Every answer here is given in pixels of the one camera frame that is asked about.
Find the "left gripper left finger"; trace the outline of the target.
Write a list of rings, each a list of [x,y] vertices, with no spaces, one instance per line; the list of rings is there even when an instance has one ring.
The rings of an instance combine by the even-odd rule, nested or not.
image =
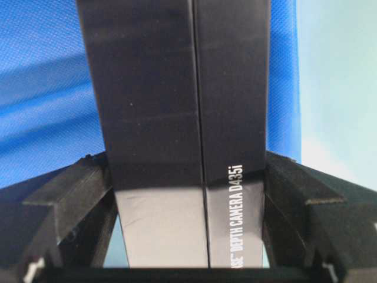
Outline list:
[[[1,281],[101,268],[117,217],[105,153],[1,189]]]

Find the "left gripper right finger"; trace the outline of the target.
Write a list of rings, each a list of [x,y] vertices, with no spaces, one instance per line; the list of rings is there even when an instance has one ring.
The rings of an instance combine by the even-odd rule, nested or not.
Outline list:
[[[272,267],[376,281],[376,192],[267,152],[263,240]]]

